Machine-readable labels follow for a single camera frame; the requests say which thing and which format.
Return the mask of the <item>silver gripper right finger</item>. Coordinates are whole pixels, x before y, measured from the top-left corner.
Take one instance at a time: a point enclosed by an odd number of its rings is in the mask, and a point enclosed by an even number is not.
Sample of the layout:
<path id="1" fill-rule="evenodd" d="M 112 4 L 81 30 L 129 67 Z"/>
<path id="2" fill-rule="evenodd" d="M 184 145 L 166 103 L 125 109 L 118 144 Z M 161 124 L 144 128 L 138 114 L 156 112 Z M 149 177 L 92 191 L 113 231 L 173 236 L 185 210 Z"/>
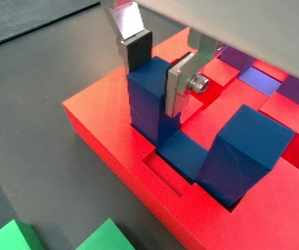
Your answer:
<path id="1" fill-rule="evenodd" d="M 166 70 L 165 114 L 174 117 L 185 107 L 192 93 L 202 94 L 209 87 L 209 80 L 201 76 L 201 69 L 217 56 L 224 44 L 189 30 L 188 45 L 196 53 L 188 52 Z"/>

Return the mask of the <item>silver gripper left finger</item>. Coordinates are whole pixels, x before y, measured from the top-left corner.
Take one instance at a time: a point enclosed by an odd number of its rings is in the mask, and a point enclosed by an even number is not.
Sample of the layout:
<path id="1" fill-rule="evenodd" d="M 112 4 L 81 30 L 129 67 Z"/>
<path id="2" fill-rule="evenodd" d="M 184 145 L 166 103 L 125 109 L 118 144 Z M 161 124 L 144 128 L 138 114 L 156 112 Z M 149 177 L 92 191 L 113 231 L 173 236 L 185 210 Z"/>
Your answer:
<path id="1" fill-rule="evenodd" d="M 126 71 L 134 71 L 150 60 L 152 32 L 145 29 L 138 4 L 133 0 L 101 0 L 116 34 L 118 54 Z"/>

